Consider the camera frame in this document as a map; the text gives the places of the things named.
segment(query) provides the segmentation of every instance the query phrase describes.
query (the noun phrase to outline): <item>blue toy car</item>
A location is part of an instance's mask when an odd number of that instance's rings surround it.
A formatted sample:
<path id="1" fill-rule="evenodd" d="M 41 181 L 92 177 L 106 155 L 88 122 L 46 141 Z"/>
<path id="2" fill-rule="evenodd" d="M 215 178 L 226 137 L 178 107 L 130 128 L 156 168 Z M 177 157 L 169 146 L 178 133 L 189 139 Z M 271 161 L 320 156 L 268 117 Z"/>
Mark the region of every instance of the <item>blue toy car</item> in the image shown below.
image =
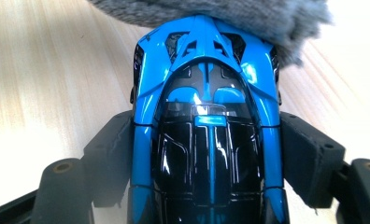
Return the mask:
<path id="1" fill-rule="evenodd" d="M 128 223 L 288 223 L 277 84 L 275 48 L 221 21 L 141 38 Z"/>

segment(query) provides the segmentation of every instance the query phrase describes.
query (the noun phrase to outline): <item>wooden table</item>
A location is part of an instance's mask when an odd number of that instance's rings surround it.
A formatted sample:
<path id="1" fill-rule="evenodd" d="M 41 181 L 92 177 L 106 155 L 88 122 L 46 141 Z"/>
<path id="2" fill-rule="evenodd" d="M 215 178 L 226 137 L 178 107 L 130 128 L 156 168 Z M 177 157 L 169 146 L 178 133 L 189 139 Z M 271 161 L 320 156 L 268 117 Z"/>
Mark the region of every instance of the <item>wooden table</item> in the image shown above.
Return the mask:
<path id="1" fill-rule="evenodd" d="M 306 43 L 304 67 L 281 72 L 281 109 L 344 145 L 346 161 L 370 159 L 370 4 L 329 5 L 335 25 Z M 134 47 L 148 30 L 86 0 L 0 1 L 0 205 L 131 108 Z M 287 191 L 292 223 L 334 223 L 336 203 L 316 212 Z M 97 223 L 124 223 L 125 207 L 96 210 Z"/>

